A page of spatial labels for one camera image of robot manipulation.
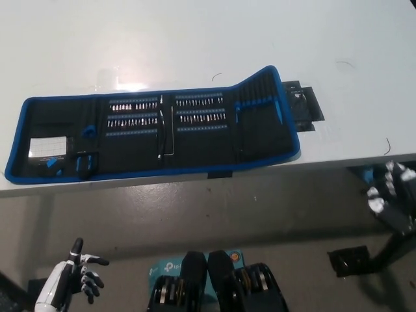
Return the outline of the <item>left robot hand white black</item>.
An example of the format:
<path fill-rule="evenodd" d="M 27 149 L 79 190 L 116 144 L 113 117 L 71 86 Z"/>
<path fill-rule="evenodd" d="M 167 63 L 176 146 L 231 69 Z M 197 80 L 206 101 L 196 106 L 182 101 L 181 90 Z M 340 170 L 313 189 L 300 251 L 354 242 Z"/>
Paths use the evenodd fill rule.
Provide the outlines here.
<path fill-rule="evenodd" d="M 109 261 L 88 253 L 83 253 L 82 238 L 77 238 L 68 254 L 68 258 L 55 265 L 46 279 L 36 303 L 35 312 L 68 311 L 72 296 L 83 293 L 92 305 L 104 282 L 97 272 L 88 268 L 89 264 L 108 266 Z"/>

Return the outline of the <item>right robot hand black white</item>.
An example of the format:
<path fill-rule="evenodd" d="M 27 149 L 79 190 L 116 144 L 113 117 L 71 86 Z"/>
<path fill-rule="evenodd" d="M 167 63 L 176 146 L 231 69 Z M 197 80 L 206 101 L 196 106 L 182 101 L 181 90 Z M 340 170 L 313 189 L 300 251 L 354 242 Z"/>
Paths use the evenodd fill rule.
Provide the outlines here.
<path fill-rule="evenodd" d="M 378 171 L 367 191 L 372 214 L 402 236 L 415 233 L 415 170 L 389 161 Z"/>

